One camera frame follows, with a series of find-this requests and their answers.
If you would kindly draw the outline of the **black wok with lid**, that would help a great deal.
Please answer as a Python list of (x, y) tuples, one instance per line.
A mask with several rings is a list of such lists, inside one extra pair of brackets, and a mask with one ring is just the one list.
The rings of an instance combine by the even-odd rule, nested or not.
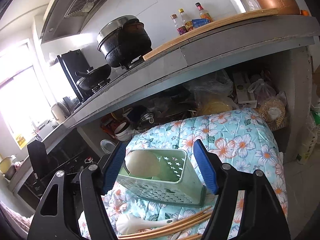
[(105, 64), (98, 68), (89, 67), (87, 72), (75, 72), (80, 79), (76, 85), (83, 90), (95, 90), (96, 87), (101, 88), (108, 84), (110, 80), (111, 67)]

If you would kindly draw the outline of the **bamboo chopstick three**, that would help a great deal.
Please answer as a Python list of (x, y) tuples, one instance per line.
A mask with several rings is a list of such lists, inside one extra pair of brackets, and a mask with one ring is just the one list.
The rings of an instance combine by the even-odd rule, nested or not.
[(119, 239), (154, 239), (158, 237), (173, 235), (177, 232), (183, 231), (185, 229), (191, 228), (197, 224), (201, 224), (210, 219), (212, 211), (201, 211), (198, 215), (193, 215), (189, 218), (182, 219), (178, 222), (175, 222), (172, 225), (166, 225), (159, 229), (150, 230), (147, 232), (140, 232), (125, 236), (119, 236)]

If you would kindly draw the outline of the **sauce bottle right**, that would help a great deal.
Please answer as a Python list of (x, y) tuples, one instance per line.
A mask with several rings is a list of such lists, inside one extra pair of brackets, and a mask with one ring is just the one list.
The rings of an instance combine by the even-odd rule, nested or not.
[(205, 10), (199, 2), (195, 3), (195, 5), (199, 10), (200, 18), (204, 18), (207, 19), (209, 22), (213, 22), (213, 19), (210, 16), (209, 12)]

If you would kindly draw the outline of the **sauce bottle left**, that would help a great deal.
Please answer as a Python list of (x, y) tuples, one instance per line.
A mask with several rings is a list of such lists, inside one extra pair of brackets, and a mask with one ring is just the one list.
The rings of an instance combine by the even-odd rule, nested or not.
[(183, 22), (178, 18), (178, 16), (176, 14), (172, 14), (171, 15), (171, 19), (173, 20), (174, 22), (174, 25), (175, 25), (175, 28), (177, 30), (177, 32), (180, 34), (180, 35), (183, 35), (185, 33), (187, 33), (187, 29), (185, 27), (185, 25), (183, 24)]

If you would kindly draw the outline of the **white plastic rice spoon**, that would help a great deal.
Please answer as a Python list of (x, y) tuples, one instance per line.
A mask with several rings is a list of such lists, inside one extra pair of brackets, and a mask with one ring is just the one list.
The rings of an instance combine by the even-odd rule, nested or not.
[(139, 230), (160, 228), (176, 222), (177, 219), (169, 218), (160, 221), (143, 220), (132, 214), (122, 214), (116, 221), (116, 230), (121, 235), (137, 233)]

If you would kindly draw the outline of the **bamboo chopstick one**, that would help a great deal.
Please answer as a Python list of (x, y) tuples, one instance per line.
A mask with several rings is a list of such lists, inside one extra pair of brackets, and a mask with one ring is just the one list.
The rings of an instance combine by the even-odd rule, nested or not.
[(212, 206), (209, 206), (181, 220), (170, 218), (161, 221), (143, 220), (134, 215), (123, 214), (118, 217), (116, 230), (120, 233), (119, 239), (155, 239), (201, 224), (209, 220), (212, 213)]

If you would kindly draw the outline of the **stack of white bowls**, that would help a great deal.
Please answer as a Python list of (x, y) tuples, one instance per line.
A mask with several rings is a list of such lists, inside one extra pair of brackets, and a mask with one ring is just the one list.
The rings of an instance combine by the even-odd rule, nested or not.
[(122, 122), (114, 131), (114, 136), (119, 141), (131, 140), (134, 135), (134, 130), (131, 124), (127, 121)]

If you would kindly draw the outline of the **large black pot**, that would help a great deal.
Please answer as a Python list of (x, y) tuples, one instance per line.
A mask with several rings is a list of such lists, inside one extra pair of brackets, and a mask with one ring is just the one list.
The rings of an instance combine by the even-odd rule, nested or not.
[(97, 43), (97, 50), (112, 68), (128, 68), (133, 60), (152, 51), (144, 24), (133, 15), (121, 16), (105, 25), (97, 35)]

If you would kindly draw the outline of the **range hood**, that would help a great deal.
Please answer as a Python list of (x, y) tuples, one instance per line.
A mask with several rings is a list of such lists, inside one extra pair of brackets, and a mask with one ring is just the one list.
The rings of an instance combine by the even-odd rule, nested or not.
[(51, 0), (43, 17), (41, 43), (79, 34), (107, 0)]

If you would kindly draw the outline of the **sauce bottle middle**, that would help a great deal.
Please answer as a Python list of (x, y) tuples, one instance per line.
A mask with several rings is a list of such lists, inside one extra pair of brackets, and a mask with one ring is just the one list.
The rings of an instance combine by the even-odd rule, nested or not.
[(193, 22), (192, 19), (184, 12), (184, 10), (181, 8), (178, 10), (182, 21), (184, 23), (184, 26), (186, 27), (187, 31), (192, 31), (193, 30)]

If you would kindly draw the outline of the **green utensil holder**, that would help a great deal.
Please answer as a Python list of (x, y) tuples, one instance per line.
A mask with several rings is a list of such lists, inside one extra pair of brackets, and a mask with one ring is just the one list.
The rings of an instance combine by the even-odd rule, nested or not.
[(141, 149), (156, 155), (160, 163), (157, 176), (141, 178), (128, 171), (125, 161), (117, 182), (137, 197), (161, 204), (201, 207), (206, 187), (201, 183), (187, 152), (181, 149)]

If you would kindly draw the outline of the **bag of grains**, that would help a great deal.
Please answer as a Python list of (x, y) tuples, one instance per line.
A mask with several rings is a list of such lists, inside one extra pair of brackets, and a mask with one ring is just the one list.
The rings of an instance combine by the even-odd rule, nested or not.
[(285, 118), (285, 104), (275, 96), (269, 97), (261, 103), (259, 114), (267, 123), (274, 122), (278, 128)]

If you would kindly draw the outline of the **sauce bottle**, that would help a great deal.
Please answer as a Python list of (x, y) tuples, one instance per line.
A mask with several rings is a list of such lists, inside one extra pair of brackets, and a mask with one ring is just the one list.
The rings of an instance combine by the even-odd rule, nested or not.
[(184, 10), (181, 8), (178, 10), (182, 21), (184, 23), (184, 26), (186, 27), (187, 31), (192, 31), (193, 30), (193, 22), (192, 19), (184, 12)]
[(175, 25), (175, 28), (177, 30), (177, 32), (180, 34), (180, 35), (183, 35), (185, 33), (187, 33), (187, 29), (185, 27), (185, 25), (183, 24), (183, 22), (178, 18), (178, 16), (176, 14), (172, 14), (171, 15), (171, 19), (173, 20), (174, 22), (174, 25)]
[(199, 10), (200, 18), (204, 18), (207, 19), (209, 22), (213, 22), (213, 19), (210, 16), (209, 12), (205, 10), (199, 2), (195, 3), (195, 5)]

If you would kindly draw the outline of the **bamboo chopstick two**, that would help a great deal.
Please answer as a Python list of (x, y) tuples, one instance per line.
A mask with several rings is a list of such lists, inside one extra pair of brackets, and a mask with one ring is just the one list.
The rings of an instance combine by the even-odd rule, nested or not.
[(178, 238), (177, 240), (197, 240), (201, 238), (202, 238), (202, 234), (197, 233), (197, 234), (190, 235), (188, 237)]

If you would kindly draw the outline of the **wooden cutting board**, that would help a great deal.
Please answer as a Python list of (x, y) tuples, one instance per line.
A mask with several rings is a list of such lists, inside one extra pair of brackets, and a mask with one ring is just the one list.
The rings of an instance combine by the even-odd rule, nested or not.
[(171, 47), (178, 45), (184, 41), (187, 41), (195, 36), (198, 36), (200, 34), (206, 33), (208, 31), (224, 27), (233, 23), (238, 23), (241, 21), (251, 20), (254, 18), (260, 18), (260, 17), (267, 17), (267, 16), (274, 16), (278, 15), (279, 10), (277, 8), (270, 8), (270, 9), (261, 9), (261, 10), (255, 10), (250, 12), (245, 12), (241, 14), (237, 14), (234, 16), (229, 16), (227, 18), (223, 18), (221, 20), (217, 20), (214, 22), (210, 22), (206, 25), (203, 25), (201, 27), (198, 27), (190, 32), (187, 32), (183, 35), (180, 35), (179, 37), (176, 37), (172, 39), (171, 41), (168, 41), (161, 46), (157, 47), (156, 49), (152, 50), (151, 52), (145, 54), (143, 56), (144, 61), (147, 61), (151, 59), (152, 57), (158, 55), (159, 53), (170, 49)]

